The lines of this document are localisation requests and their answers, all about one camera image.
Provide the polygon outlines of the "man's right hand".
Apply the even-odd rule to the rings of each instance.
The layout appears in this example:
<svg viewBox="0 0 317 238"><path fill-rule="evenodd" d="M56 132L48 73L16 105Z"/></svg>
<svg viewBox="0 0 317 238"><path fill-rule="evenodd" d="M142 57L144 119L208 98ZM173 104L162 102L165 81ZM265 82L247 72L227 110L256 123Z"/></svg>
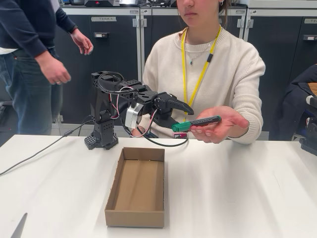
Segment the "man's right hand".
<svg viewBox="0 0 317 238"><path fill-rule="evenodd" d="M67 83L71 80L71 76L62 62L51 57L40 63L43 75L51 84Z"/></svg>

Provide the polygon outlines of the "man's left hand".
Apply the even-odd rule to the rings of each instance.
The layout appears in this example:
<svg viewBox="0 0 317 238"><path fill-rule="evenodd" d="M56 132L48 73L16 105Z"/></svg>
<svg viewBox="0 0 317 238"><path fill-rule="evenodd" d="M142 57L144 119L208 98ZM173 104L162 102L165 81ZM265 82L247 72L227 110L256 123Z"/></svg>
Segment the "man's left hand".
<svg viewBox="0 0 317 238"><path fill-rule="evenodd" d="M83 35L79 29L75 29L71 33L73 42L77 45L82 55L90 55L93 51L93 44L85 35Z"/></svg>

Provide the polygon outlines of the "woman's left hand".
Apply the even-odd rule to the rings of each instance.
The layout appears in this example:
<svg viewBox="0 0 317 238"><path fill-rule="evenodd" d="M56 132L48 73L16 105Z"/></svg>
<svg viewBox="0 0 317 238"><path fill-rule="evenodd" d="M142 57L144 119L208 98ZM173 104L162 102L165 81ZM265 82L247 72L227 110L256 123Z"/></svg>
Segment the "woman's left hand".
<svg viewBox="0 0 317 238"><path fill-rule="evenodd" d="M227 137L238 138L249 128L249 121L231 107L217 106L202 111L198 119L220 116L221 122L206 126L192 126L191 133L199 141L218 144Z"/></svg>

